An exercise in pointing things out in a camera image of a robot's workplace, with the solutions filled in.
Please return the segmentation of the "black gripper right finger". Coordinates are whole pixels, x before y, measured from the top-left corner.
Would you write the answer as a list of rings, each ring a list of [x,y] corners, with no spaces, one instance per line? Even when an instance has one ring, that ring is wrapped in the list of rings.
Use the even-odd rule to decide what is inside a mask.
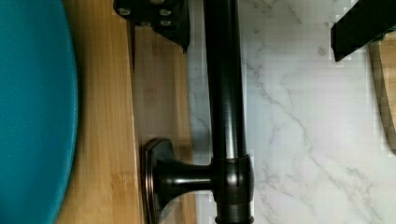
[[[357,49],[395,30],[396,0],[358,0],[331,29],[334,59],[342,61]]]

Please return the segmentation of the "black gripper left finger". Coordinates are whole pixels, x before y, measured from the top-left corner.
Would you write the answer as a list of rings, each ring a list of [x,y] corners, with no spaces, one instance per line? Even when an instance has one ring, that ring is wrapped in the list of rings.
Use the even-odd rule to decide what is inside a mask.
[[[118,15],[181,46],[186,52],[191,42],[188,0],[113,0]]]

